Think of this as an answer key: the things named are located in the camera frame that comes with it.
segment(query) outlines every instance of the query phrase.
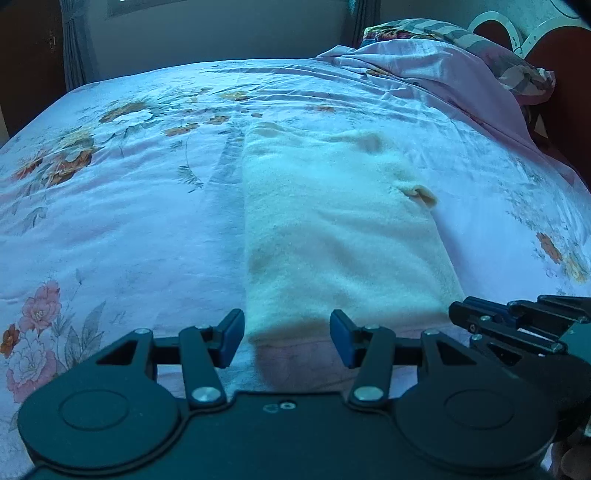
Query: bed sheet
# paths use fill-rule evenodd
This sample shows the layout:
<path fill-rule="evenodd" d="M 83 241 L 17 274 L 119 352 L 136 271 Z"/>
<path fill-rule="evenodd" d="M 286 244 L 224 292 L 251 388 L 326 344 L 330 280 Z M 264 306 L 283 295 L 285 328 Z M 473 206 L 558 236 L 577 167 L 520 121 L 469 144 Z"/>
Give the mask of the bed sheet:
<path fill-rule="evenodd" d="M 589 192 L 456 47 L 395 40 L 86 85 L 0 150 L 0 479 L 30 467 L 16 418 L 36 388 L 137 327 L 171 336 L 244 306 L 240 156 L 258 121 L 391 137 L 439 198 L 466 295 L 591 296 Z M 245 343 L 219 374 L 230 395 L 346 391 L 354 377 L 326 338 Z M 392 396 L 416 382 L 411 368 L 394 378 Z M 159 382 L 184 395 L 178 368 L 161 367 Z"/>

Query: white flower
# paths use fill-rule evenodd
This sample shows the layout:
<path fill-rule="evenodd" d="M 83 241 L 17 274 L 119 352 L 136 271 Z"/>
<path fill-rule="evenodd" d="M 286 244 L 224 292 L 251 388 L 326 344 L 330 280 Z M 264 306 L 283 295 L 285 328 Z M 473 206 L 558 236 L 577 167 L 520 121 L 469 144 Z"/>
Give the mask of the white flower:
<path fill-rule="evenodd" d="M 23 384 L 27 380 L 36 382 L 47 362 L 48 350 L 51 350 L 51 336 L 42 332 L 37 336 L 35 330 L 21 332 L 18 343 L 8 359 L 8 368 L 12 370 L 14 381 Z"/>

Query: human hand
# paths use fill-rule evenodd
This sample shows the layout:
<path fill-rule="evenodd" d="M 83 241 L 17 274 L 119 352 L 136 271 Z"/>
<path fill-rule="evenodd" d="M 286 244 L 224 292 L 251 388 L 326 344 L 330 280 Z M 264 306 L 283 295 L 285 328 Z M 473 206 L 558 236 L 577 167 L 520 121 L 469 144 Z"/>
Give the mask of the human hand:
<path fill-rule="evenodd" d="M 552 445 L 550 473 L 556 480 L 591 480 L 591 445 L 570 446 L 568 441 Z"/>

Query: folded towel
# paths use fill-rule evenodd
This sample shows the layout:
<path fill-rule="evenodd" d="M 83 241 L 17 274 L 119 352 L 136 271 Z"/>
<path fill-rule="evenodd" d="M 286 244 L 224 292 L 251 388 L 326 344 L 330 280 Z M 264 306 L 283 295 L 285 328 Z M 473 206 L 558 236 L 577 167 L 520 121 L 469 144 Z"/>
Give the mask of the folded towel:
<path fill-rule="evenodd" d="M 449 323 L 464 295 L 435 196 L 378 133 L 262 122 L 245 137 L 246 333 L 325 338 L 333 309 L 395 330 Z"/>

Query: gray curtain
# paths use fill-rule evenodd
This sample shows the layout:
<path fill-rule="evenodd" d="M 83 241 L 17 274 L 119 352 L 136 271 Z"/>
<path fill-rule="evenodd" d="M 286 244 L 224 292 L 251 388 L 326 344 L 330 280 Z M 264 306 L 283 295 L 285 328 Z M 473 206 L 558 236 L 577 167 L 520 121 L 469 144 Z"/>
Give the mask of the gray curtain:
<path fill-rule="evenodd" d="M 66 90 L 94 82 L 90 45 L 86 34 L 86 0 L 60 0 L 64 29 Z"/>
<path fill-rule="evenodd" d="M 348 47 L 358 48 L 363 31 L 379 25 L 381 0 L 349 0 L 341 42 Z"/>

